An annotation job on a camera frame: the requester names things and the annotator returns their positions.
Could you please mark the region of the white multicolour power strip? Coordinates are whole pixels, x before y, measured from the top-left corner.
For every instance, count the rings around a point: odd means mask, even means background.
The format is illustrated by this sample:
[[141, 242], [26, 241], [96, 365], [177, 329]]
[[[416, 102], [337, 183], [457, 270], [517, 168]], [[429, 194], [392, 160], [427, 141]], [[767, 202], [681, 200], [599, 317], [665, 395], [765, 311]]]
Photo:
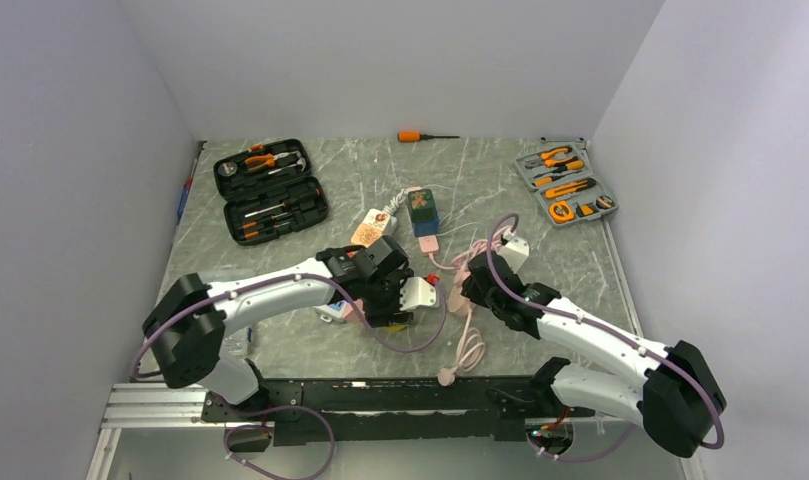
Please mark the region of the white multicolour power strip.
[[[383, 209], [369, 209], [359, 224], [389, 224], [395, 230], [397, 226], [397, 219], [395, 217], [396, 211], [396, 207], [390, 206], [386, 206]], [[320, 319], [326, 323], [344, 323], [346, 321], [356, 320], [354, 308], [344, 300], [325, 306], [315, 307], [315, 310], [319, 314]]]

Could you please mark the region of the pink round plug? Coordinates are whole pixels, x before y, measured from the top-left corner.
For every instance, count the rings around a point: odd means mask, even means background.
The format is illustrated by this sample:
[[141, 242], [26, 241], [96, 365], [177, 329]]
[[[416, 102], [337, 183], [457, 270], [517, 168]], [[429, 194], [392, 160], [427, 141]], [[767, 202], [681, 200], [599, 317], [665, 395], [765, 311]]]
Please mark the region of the pink round plug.
[[443, 367], [437, 374], [437, 381], [443, 387], [452, 385], [456, 380], [456, 370]]

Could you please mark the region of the black plastic tool case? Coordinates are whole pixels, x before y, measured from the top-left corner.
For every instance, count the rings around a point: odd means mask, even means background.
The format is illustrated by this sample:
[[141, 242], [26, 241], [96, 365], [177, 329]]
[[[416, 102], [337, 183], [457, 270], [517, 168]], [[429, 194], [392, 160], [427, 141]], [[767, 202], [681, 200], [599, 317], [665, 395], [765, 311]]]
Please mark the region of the black plastic tool case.
[[269, 243], [329, 216], [323, 187], [297, 139], [252, 145], [218, 160], [213, 174], [227, 229], [240, 246]]

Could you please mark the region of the grey plastic tool case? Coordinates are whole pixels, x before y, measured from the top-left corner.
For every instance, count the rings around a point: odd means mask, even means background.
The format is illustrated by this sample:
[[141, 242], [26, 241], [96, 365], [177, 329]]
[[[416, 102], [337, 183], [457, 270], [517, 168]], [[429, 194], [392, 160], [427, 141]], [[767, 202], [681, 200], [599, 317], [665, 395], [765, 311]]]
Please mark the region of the grey plastic tool case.
[[549, 141], [512, 165], [556, 227], [601, 219], [619, 208], [611, 189], [593, 173], [582, 141]]

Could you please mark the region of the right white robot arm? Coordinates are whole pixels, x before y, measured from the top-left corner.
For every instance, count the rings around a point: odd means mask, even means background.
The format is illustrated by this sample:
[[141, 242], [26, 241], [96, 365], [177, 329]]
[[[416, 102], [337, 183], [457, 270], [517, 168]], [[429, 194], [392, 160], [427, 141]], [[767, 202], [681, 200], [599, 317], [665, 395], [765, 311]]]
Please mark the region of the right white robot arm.
[[554, 415], [574, 407], [617, 417], [681, 458], [723, 445], [727, 401], [697, 347], [668, 346], [618, 328], [551, 287], [523, 282], [497, 254], [475, 256], [468, 269], [463, 297], [509, 329], [555, 342], [600, 367], [550, 358], [529, 381], [537, 411]]

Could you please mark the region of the beige cube adapter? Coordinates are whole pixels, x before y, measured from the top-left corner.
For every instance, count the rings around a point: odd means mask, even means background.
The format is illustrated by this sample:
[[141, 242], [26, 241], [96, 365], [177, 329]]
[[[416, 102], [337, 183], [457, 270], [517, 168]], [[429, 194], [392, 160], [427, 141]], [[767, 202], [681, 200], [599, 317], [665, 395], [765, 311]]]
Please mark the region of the beige cube adapter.
[[394, 228], [389, 224], [361, 223], [351, 236], [350, 244], [356, 246], [369, 247], [384, 235], [391, 235]]

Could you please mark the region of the blue cube adapter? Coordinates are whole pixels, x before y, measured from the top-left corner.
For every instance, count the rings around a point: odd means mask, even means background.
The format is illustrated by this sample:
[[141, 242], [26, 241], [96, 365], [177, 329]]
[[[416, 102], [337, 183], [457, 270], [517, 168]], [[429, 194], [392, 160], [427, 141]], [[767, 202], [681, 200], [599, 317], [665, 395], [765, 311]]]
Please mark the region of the blue cube adapter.
[[413, 235], [417, 238], [435, 236], [439, 232], [439, 219], [433, 218], [424, 222], [413, 222], [411, 224]]

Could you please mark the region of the dark green cube adapter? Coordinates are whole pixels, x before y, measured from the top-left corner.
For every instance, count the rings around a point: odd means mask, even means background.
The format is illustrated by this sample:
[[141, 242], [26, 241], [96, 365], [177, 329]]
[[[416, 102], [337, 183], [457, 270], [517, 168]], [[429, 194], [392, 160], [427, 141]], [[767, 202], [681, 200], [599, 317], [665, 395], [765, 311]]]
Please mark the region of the dark green cube adapter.
[[413, 224], [430, 223], [438, 220], [435, 196], [429, 188], [409, 191], [406, 197], [406, 206]]

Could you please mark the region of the orange tape measure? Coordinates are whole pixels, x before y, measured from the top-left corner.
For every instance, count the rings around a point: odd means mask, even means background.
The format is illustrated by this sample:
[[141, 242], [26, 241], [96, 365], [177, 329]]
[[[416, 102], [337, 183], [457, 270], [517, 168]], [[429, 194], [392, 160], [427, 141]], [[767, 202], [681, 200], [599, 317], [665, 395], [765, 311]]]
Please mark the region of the orange tape measure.
[[557, 201], [549, 206], [548, 213], [555, 224], [561, 225], [575, 218], [575, 211], [567, 201]]

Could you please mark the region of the black hex key set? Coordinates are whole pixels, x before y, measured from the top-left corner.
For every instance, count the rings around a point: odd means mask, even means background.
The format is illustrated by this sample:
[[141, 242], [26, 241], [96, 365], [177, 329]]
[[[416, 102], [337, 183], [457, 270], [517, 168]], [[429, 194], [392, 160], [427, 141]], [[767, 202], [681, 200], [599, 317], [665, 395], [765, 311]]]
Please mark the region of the black hex key set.
[[578, 204], [576, 206], [576, 214], [579, 217], [586, 217], [589, 215], [593, 215], [596, 214], [598, 211], [599, 209], [594, 202], [586, 204]]

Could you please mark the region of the orange black utility knife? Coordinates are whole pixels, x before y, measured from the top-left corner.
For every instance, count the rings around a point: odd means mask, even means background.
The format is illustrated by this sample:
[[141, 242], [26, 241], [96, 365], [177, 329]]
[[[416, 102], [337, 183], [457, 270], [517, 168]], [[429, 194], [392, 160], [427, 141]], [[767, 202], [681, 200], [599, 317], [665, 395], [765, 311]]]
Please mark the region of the orange black utility knife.
[[571, 195], [580, 191], [593, 188], [596, 185], [597, 181], [594, 178], [585, 178], [547, 189], [544, 192], [543, 196], [545, 199], [553, 200], [559, 197]]

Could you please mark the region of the loose orange screwdriver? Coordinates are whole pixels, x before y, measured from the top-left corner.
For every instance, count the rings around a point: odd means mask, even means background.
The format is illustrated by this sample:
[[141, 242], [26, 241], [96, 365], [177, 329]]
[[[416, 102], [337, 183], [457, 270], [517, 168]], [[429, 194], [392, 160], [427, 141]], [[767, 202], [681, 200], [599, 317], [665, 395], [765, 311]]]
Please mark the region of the loose orange screwdriver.
[[418, 143], [429, 140], [459, 139], [457, 135], [433, 135], [417, 131], [400, 131], [397, 133], [397, 140], [400, 143]]

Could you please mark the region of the clear plastic screw box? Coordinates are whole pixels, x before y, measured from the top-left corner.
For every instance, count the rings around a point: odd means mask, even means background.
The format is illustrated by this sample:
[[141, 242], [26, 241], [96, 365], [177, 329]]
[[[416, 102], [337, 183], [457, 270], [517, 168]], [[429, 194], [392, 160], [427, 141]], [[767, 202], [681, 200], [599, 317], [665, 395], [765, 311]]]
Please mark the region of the clear plastic screw box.
[[247, 359], [252, 353], [254, 329], [251, 327], [236, 331], [224, 339], [227, 351], [239, 359]]

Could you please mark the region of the orange handled screwdriver upper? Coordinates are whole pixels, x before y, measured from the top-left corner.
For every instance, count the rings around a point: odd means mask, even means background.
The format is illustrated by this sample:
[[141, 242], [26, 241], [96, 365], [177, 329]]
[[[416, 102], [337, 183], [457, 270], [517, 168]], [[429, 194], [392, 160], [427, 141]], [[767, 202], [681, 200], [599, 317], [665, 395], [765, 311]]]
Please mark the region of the orange handled screwdriver upper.
[[535, 187], [541, 187], [543, 185], [553, 183], [566, 175], [573, 174], [576, 171], [583, 169], [584, 166], [585, 163], [582, 160], [574, 160], [572, 162], [560, 164], [553, 171], [537, 176], [534, 179], [533, 184]]

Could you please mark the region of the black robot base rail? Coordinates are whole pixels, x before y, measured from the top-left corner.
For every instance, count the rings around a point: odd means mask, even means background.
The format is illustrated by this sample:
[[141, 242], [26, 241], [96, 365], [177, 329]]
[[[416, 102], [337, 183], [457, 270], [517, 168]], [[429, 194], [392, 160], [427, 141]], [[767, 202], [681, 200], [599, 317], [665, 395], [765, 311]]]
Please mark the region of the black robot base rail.
[[344, 441], [491, 438], [522, 441], [528, 429], [590, 417], [537, 397], [527, 376], [269, 379], [269, 397], [245, 422], [265, 420], [276, 446]]

